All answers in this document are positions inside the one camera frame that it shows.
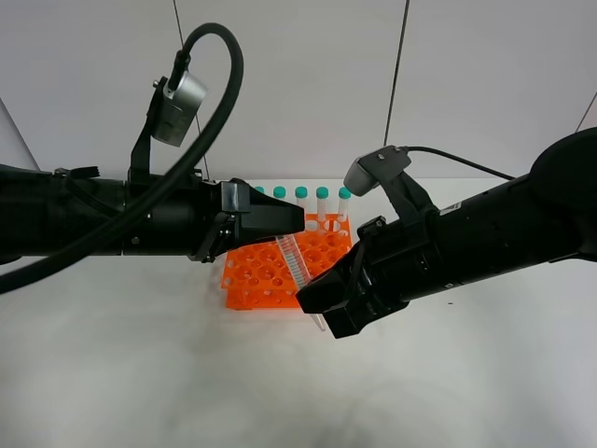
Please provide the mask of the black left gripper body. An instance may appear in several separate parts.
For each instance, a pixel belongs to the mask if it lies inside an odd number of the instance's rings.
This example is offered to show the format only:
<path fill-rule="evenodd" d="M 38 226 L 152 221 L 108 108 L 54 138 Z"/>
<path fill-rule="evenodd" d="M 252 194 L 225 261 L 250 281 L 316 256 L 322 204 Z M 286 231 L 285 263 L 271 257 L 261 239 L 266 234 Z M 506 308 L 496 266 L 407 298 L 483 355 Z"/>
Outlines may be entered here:
<path fill-rule="evenodd" d="M 202 263 L 237 247 L 240 216 L 247 212 L 247 183 L 200 181 L 193 195 L 191 252 L 188 258 Z"/>

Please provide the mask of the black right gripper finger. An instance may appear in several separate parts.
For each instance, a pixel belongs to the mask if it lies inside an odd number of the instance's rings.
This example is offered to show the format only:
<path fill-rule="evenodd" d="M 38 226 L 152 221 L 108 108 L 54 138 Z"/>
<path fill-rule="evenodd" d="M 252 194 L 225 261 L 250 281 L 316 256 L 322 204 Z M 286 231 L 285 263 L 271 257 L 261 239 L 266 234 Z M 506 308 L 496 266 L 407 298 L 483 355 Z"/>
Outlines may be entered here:
<path fill-rule="evenodd" d="M 341 307 L 323 313 L 336 339 L 359 334 L 364 327 L 382 318 L 370 302 L 347 301 Z"/>
<path fill-rule="evenodd" d="M 298 303 L 305 314 L 325 314 L 347 307 L 357 295 L 365 249 L 362 242 L 357 243 L 329 270 L 297 293 Z"/>

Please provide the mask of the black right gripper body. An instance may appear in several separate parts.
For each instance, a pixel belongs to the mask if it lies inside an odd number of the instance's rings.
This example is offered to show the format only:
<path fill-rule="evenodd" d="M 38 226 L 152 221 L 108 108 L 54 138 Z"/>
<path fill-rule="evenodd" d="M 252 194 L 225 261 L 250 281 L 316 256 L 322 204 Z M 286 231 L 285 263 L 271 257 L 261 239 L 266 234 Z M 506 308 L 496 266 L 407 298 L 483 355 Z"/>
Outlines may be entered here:
<path fill-rule="evenodd" d="M 352 321 L 379 320 L 443 290 L 448 283 L 427 218 L 410 226 L 400 220 L 382 224 L 378 218 L 362 227 L 359 235 L 364 256 L 348 301 Z"/>

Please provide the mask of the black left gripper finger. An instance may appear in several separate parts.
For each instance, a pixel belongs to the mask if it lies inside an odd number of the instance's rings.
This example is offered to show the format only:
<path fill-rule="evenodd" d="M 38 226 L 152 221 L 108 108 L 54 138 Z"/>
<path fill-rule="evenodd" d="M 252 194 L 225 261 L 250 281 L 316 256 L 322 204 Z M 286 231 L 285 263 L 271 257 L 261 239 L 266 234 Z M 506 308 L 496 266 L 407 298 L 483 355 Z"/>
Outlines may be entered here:
<path fill-rule="evenodd" d="M 275 199 L 247 182 L 232 178 L 221 183 L 222 210 L 237 232 L 299 232 L 305 229 L 298 205 Z"/>
<path fill-rule="evenodd" d="M 220 226 L 218 254 L 222 255 L 247 245 L 272 241 L 276 237 L 271 230 L 243 227 L 239 221 L 226 220 Z"/>

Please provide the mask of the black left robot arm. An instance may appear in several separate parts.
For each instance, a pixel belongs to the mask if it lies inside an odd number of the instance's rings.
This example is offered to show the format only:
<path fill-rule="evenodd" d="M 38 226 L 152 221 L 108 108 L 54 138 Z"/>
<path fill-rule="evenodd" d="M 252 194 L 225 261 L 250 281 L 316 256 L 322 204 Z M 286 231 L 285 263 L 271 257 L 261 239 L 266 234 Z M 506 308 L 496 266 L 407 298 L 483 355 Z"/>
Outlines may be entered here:
<path fill-rule="evenodd" d="M 96 167 L 53 173 L 1 167 L 1 261 L 49 256 L 125 211 L 148 187 L 105 179 Z M 245 245 L 303 231 L 296 205 L 241 179 L 189 175 L 165 200 L 109 245 L 102 256 L 187 256 L 211 262 Z"/>

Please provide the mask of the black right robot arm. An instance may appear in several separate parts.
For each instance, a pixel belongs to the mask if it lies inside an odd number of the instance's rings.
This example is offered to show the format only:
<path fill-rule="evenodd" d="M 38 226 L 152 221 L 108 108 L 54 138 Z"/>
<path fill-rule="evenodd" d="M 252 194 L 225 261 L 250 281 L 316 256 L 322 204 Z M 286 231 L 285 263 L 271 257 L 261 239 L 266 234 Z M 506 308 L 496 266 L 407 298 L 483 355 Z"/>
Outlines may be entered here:
<path fill-rule="evenodd" d="M 436 207 L 407 173 L 410 151 L 388 146 L 354 161 L 355 196 L 384 190 L 397 218 L 358 228 L 354 247 L 297 295 L 336 338 L 416 299 L 545 262 L 596 258 L 596 132 L 543 151 L 526 175 L 450 207 Z"/>

